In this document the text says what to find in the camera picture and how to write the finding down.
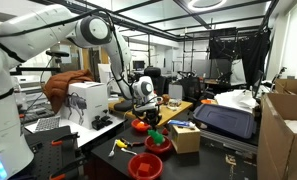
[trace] cardboard box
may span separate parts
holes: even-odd
[[[297,120],[297,95],[263,98],[257,168],[259,180],[297,180],[297,134],[284,120]]]
[[[279,94],[297,95],[297,79],[277,79],[275,91]]]
[[[66,101],[61,108],[61,116],[92,129],[91,122],[95,120],[95,116],[103,117],[104,110],[108,110],[106,84],[74,83],[69,85]]]
[[[198,128],[179,128],[176,125],[171,125],[171,142],[178,154],[198,152],[200,130]]]

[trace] black frame structure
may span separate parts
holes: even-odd
[[[61,5],[66,6],[71,12],[76,13],[76,14],[81,14],[81,13],[84,13],[86,11],[90,11],[91,9],[94,9],[94,8],[96,8],[96,9],[101,8],[100,6],[92,4],[92,3],[90,3],[90,2],[88,2],[86,0],[75,0],[78,3],[67,3],[65,0],[30,0],[30,1],[40,3],[40,4],[45,4],[45,5],[61,4]],[[238,33],[253,35],[256,32],[262,30],[268,24],[269,17],[271,15],[271,13],[273,12],[274,8],[276,7],[276,5],[279,2],[279,0],[252,0],[250,2],[234,4],[234,5],[220,7],[220,8],[212,9],[212,10],[208,10],[208,11],[192,12],[191,10],[188,9],[187,2],[185,0],[173,0],[187,14],[180,15],[180,16],[175,16],[175,17],[170,17],[170,18],[165,18],[165,19],[159,19],[159,20],[150,21],[150,22],[146,22],[146,23],[139,22],[139,21],[137,21],[137,20],[135,20],[133,18],[126,17],[126,16],[120,14],[122,12],[126,12],[126,11],[130,11],[130,10],[133,10],[133,9],[136,9],[136,8],[148,6],[148,5],[151,5],[153,3],[160,2],[160,1],[162,1],[162,0],[147,0],[147,1],[139,3],[139,4],[135,4],[135,5],[123,8],[123,9],[119,9],[117,11],[110,11],[110,10],[107,10],[107,11],[112,14],[112,18],[113,18],[113,21],[115,22],[115,24],[121,25],[121,26],[126,28],[126,29],[121,30],[121,31],[136,30],[136,31],[143,32],[143,34],[141,34],[141,35],[149,34],[149,35],[154,35],[154,36],[158,36],[158,37],[161,37],[161,38],[165,38],[165,39],[168,39],[168,40],[181,42],[181,41],[192,41],[193,39],[194,40],[207,40],[207,39],[209,39],[209,35],[207,36],[207,34],[209,34],[209,31],[212,30],[212,25],[239,22],[239,21],[252,20],[252,19],[262,19],[262,23],[261,23],[260,26],[250,26],[250,27],[246,27],[246,28],[237,28]],[[206,23],[199,16],[199,15],[203,15],[203,14],[209,14],[209,13],[220,12],[220,11],[229,10],[229,9],[241,8],[241,7],[251,6],[251,5],[260,4],[260,3],[269,2],[269,1],[271,3],[270,3],[270,6],[269,6],[268,10],[266,11],[265,15],[245,17],[245,18],[240,18],[240,19],[231,19],[231,20],[227,20],[227,21],[212,22],[212,23]],[[165,30],[153,27],[151,25],[151,24],[154,24],[154,23],[166,22],[166,21],[182,19],[182,18],[187,18],[187,17],[194,18],[200,25],[194,25],[194,26],[188,26],[188,27],[178,27],[178,28],[165,29]],[[185,35],[185,37],[182,37],[180,35],[172,34],[172,33],[169,32],[169,31],[174,31],[174,30],[180,30],[180,29],[185,29],[185,28],[189,29],[189,28],[195,28],[195,27],[205,27],[207,29],[208,33],[207,33],[207,31],[192,32],[192,33],[194,33],[194,34],[192,34],[193,36],[195,36],[196,33],[204,34],[205,36],[192,37],[192,36],[189,36],[187,34],[187,35]]]

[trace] brown jacket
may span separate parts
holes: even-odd
[[[94,81],[91,72],[87,70],[68,71],[51,76],[43,88],[43,92],[51,103],[52,110],[57,113],[65,101],[69,84]]]

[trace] chair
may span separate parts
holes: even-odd
[[[165,93],[166,77],[161,76],[161,69],[157,67],[147,67],[144,70],[144,75],[149,76],[154,85],[154,91],[158,96],[162,96]]]
[[[184,101],[192,102],[193,108],[201,105],[200,100],[203,99],[201,93],[201,86],[199,77],[188,77],[179,80],[183,90],[184,90]]]

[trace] ceiling light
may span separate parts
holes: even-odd
[[[202,7],[198,7],[198,6],[194,6],[196,2],[198,2],[199,0],[191,0],[188,3],[188,8],[194,11],[208,11],[211,9],[216,9],[220,6],[222,6],[223,4],[225,4],[227,2],[227,0],[220,0],[220,2],[215,3],[213,5],[210,6],[202,6]]]

